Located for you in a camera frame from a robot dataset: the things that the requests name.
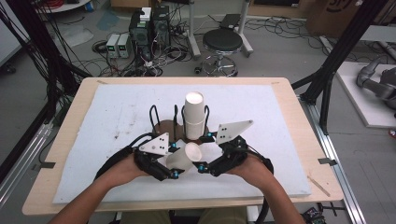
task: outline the round stool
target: round stool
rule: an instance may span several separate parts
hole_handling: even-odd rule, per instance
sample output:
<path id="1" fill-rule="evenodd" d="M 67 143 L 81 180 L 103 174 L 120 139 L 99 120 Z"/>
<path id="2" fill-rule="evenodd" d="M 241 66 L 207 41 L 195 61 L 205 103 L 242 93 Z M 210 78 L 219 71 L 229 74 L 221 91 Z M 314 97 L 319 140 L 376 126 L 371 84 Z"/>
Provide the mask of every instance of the round stool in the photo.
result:
<path id="1" fill-rule="evenodd" d="M 222 73 L 226 77 L 238 74 L 235 62 L 225 55 L 239 52 L 242 48 L 242 38 L 233 30 L 217 29 L 204 34 L 204 47 L 216 55 L 209 56 L 202 62 L 202 69 L 208 74 Z"/>

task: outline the gray floor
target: gray floor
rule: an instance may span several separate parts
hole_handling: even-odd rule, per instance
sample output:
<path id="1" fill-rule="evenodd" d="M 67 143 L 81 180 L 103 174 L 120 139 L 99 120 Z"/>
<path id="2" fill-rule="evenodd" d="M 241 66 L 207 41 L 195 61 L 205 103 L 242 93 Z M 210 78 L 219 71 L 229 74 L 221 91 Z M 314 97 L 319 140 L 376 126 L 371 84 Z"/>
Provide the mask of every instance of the gray floor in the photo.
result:
<path id="1" fill-rule="evenodd" d="M 92 40 L 73 48 L 79 59 L 84 61 L 99 58 L 91 51 L 94 42 L 106 39 L 112 32 L 127 31 L 128 16 L 130 16 L 129 13 L 113 13 L 104 7 L 93 13 L 79 9 L 59 13 L 56 19 L 61 22 L 70 22 L 85 17 L 84 20 L 73 23 L 73 25 L 84 25 L 94 34 Z M 215 19 L 220 21 L 221 17 L 215 17 Z M 206 20 L 209 18 L 197 20 L 195 27 L 199 27 Z M 207 22 L 204 27 L 214 25 L 213 22 Z M 247 28 L 245 34 L 254 48 L 254 53 L 249 58 L 242 53 L 232 56 L 238 64 L 239 77 L 286 77 L 292 83 L 314 73 L 326 60 L 322 49 L 309 47 L 308 40 L 304 38 L 283 38 L 269 33 L 264 28 L 258 30 Z M 201 38 L 201 35 L 197 36 L 198 44 L 205 57 L 208 52 L 203 50 Z M 319 46 L 319 43 L 313 39 L 310 39 L 310 43 Z M 354 49 L 354 53 L 358 56 L 376 55 L 363 43 Z M 47 100 L 46 83 L 35 70 L 28 56 L 21 52 L 11 61 L 17 68 L 17 73 L 11 75 L 2 71 L 0 74 L 0 124 L 2 127 L 0 161 L 5 159 Z M 128 60 L 123 60 L 119 61 L 119 64 L 128 62 Z M 360 58 L 360 62 L 367 62 L 367 60 Z M 198 64 L 199 61 L 171 63 L 163 69 L 163 76 L 203 77 L 204 75 L 193 73 L 194 67 Z M 98 62 L 89 64 L 87 69 L 97 76 L 105 67 L 104 63 Z M 296 91 L 296 93 L 301 92 L 304 92 L 304 88 Z M 396 223 L 396 193 L 394 192 L 396 177 L 392 174 L 396 168 L 395 139 L 389 137 L 387 129 L 364 126 L 337 78 L 334 79 L 332 88 L 329 132 L 367 223 Z M 50 219 L 51 216 L 27 217 L 21 213 L 21 207 L 36 175 L 37 172 L 33 170 L 24 174 L 0 210 L 2 222 L 43 223 Z M 335 205 L 342 206 L 342 203 L 336 202 Z M 338 216 L 335 217 L 332 212 L 326 211 L 324 215 L 328 223 L 349 223 L 345 212 L 338 211 L 337 214 Z M 113 213 L 95 214 L 92 216 L 92 223 L 108 223 L 113 215 Z"/>

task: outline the white board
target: white board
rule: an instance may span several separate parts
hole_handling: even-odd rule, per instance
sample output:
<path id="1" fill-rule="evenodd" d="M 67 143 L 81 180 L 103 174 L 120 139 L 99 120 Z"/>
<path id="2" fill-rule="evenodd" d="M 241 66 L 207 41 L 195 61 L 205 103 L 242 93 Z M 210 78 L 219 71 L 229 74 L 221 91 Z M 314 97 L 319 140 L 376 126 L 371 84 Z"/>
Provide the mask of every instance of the white board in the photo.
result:
<path id="1" fill-rule="evenodd" d="M 69 203 L 91 184 L 111 155 L 140 134 L 151 132 L 149 109 L 152 105 L 157 106 L 160 120 L 172 119 L 174 105 L 180 111 L 190 91 L 199 91 L 205 97 L 205 104 L 210 108 L 207 126 L 211 132 L 217 131 L 220 123 L 253 119 L 254 124 L 241 136 L 272 160 L 276 178 L 289 196 L 311 193 L 271 86 L 101 85 L 68 155 L 53 202 Z M 177 118 L 182 124 L 180 114 Z M 203 144 L 201 149 L 202 161 L 211 162 L 221 155 L 221 149 L 214 143 Z M 152 176 L 138 177 L 111 190 L 104 202 L 256 196 L 262 193 L 238 176 L 201 175 L 192 168 L 180 175 L 179 180 L 160 182 Z"/>
<path id="2" fill-rule="evenodd" d="M 366 65 L 367 63 L 343 63 L 338 69 L 338 79 L 343 84 L 347 95 L 358 110 L 366 127 L 395 128 L 396 118 L 394 118 L 394 114 L 396 111 L 387 107 L 372 91 L 356 85 L 356 77 Z M 379 64 L 371 80 L 379 82 L 382 72 L 393 67 L 395 65 Z"/>

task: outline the chrome stool base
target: chrome stool base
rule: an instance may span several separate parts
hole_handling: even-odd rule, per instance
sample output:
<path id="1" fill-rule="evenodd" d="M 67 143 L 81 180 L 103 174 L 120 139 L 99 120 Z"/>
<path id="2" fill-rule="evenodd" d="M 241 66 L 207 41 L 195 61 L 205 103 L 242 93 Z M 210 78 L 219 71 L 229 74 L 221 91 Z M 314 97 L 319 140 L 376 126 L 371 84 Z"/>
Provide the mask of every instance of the chrome stool base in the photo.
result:
<path id="1" fill-rule="evenodd" d="M 204 59 L 202 62 L 202 69 L 209 76 L 222 74 L 226 77 L 236 77 L 238 69 L 236 63 L 229 57 L 224 55 L 211 55 Z"/>

